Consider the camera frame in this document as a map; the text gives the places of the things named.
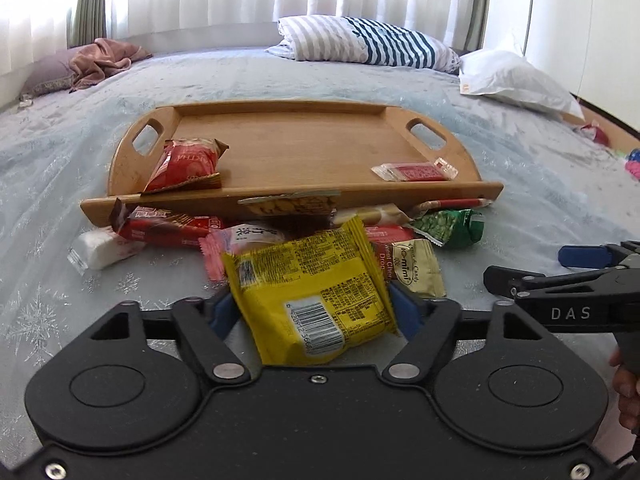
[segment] human hand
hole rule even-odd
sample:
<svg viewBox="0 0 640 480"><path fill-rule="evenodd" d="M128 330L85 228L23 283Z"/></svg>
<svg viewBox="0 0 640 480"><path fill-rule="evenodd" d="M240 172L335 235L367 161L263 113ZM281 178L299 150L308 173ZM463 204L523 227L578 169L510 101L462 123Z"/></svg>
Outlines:
<svg viewBox="0 0 640 480"><path fill-rule="evenodd" d="M625 368L620 348L609 358L609 364L618 367L612 381L613 389L620 394L618 420L624 428L635 430L640 427L640 381Z"/></svg>

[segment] black and white stripes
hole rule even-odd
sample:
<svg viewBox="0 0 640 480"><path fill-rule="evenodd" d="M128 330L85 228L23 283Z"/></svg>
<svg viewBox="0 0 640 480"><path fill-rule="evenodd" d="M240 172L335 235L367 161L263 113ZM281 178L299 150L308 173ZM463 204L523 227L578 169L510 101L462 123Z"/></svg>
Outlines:
<svg viewBox="0 0 640 480"><path fill-rule="evenodd" d="M454 72L458 55L429 36L364 18L291 16L278 21L284 40L268 49L298 61L343 61Z"/></svg>

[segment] gray-green curtain panel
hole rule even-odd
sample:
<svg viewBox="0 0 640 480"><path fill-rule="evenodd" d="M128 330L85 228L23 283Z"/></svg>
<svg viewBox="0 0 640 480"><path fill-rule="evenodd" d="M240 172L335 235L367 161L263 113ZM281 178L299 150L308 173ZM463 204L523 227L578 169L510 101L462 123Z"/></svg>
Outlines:
<svg viewBox="0 0 640 480"><path fill-rule="evenodd" d="M474 6L471 11L471 23L469 25L469 32L466 35L465 41L465 50L469 51L482 48L489 0L474 0L473 5Z"/></svg>
<svg viewBox="0 0 640 480"><path fill-rule="evenodd" d="M71 29L70 46L93 43L107 36L104 0L78 0Z"/></svg>

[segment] purple pillow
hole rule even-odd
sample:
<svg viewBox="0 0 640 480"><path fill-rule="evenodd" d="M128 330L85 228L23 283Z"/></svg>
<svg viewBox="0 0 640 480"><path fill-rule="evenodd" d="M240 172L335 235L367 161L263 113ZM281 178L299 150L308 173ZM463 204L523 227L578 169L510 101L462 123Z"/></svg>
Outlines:
<svg viewBox="0 0 640 480"><path fill-rule="evenodd" d="M60 50L36 61L33 64L33 72L20 91L20 98L25 100L71 88L74 72L69 68L69 61L81 48L76 46Z"/></svg>

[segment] bed sheet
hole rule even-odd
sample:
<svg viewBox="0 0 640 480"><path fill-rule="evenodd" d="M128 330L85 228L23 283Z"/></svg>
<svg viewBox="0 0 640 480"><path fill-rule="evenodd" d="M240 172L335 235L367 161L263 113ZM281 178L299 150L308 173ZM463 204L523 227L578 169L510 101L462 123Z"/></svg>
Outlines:
<svg viewBox="0 0 640 480"><path fill-rule="evenodd" d="M79 276L69 245L91 228L78 207L105 193L111 157L127 127L164 104L313 98L399 105L435 118L464 143L487 180L506 186L485 211L485 234L463 251L439 251L449 296L489 309L488 265L547 274L562 244L619 242L638 234L638 184L619 161L540 114L458 93L457 78L410 68L302 63L261 50L156 57L97 87L53 94L0 114L0 460L15 465L39 442L24 412L29 378L121 300L164 308L212 293L198 251L148 247L103 272ZM610 335L560 336L610 382ZM240 322L228 345L253 373L259 359ZM175 352L168 342L152 348ZM404 345L385 335L337 362L381 367ZM610 458L630 448L613 406L596 443Z"/></svg>

